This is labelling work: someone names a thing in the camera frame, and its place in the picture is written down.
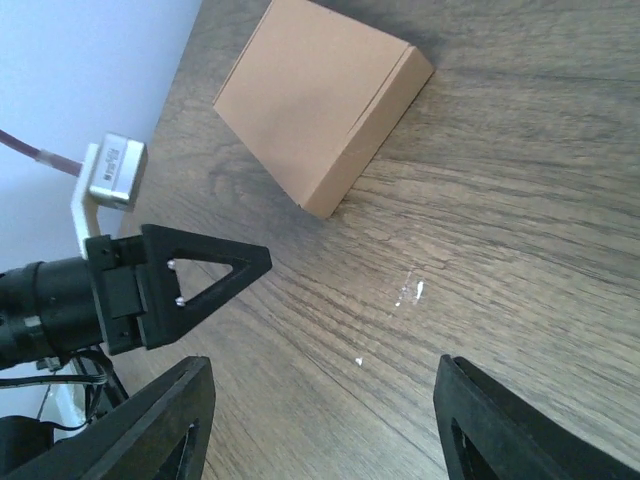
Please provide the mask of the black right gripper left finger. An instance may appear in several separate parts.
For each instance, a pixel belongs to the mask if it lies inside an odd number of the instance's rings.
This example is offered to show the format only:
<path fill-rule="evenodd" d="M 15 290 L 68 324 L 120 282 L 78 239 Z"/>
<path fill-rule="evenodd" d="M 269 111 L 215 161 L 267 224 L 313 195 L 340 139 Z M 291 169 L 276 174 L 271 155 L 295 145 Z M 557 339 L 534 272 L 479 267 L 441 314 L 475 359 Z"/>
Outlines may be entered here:
<path fill-rule="evenodd" d="M 207 357 L 187 357 L 8 479 L 200 479 L 216 393 Z"/>

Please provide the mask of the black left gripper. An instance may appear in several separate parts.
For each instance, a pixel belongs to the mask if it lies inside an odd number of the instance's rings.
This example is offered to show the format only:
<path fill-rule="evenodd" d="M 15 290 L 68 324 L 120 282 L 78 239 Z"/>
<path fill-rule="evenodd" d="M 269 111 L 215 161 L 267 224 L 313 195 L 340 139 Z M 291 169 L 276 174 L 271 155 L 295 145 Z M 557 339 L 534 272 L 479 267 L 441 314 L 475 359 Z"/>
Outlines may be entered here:
<path fill-rule="evenodd" d="M 151 224 L 141 235 L 96 236 L 84 246 L 110 355 L 178 341 L 272 267 L 264 246 Z"/>

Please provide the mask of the cardboard box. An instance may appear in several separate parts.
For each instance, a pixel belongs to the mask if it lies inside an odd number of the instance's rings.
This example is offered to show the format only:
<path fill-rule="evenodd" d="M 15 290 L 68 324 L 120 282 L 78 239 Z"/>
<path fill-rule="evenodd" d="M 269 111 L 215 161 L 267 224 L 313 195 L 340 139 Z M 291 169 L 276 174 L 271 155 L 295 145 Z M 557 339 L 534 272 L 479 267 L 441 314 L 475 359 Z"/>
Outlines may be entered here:
<path fill-rule="evenodd" d="M 297 205 L 327 218 L 433 73 L 404 40 L 311 1 L 273 1 L 213 106 Z"/>

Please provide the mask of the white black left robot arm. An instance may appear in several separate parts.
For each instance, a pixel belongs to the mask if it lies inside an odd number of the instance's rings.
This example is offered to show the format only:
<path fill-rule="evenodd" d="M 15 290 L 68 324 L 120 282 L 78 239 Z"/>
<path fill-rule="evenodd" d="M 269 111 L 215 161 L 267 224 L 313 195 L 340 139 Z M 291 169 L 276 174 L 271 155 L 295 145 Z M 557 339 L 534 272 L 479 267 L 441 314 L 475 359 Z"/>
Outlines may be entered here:
<path fill-rule="evenodd" d="M 172 344 L 266 274 L 262 246 L 145 224 L 137 236 L 89 238 L 82 257 L 1 276 L 1 365 L 94 361 Z M 1 422 L 5 479 L 198 479 L 216 392 L 209 359 L 188 357 L 71 437 L 26 417 Z"/>

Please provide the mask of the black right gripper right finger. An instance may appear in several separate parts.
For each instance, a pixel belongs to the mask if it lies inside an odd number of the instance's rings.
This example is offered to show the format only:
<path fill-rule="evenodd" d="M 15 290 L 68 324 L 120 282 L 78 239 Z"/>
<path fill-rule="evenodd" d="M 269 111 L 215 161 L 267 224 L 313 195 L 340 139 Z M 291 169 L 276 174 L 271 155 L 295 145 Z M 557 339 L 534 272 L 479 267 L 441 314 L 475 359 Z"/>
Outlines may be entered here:
<path fill-rule="evenodd" d="M 444 355 L 433 403 L 451 479 L 637 479 L 463 357 Z"/>

